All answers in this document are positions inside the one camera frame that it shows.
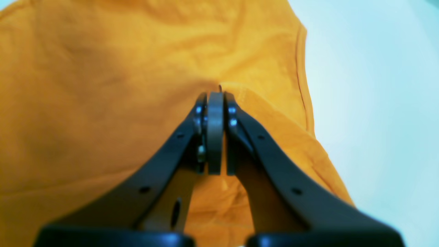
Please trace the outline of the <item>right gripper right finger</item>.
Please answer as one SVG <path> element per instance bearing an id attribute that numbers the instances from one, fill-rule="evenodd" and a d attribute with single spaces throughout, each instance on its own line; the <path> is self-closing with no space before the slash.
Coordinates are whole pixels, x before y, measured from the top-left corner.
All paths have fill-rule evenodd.
<path id="1" fill-rule="evenodd" d="M 400 234 L 306 175 L 257 120 L 224 94 L 227 173 L 246 189 L 247 247 L 403 247 Z"/>

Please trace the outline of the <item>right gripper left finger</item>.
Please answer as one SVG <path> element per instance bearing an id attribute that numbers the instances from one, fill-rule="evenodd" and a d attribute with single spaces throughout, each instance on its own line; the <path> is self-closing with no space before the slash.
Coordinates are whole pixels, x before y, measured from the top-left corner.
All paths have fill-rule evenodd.
<path id="1" fill-rule="evenodd" d="M 47 224 L 36 247 L 194 247 L 182 230 L 197 176 L 207 94 L 138 171 L 61 219 Z"/>

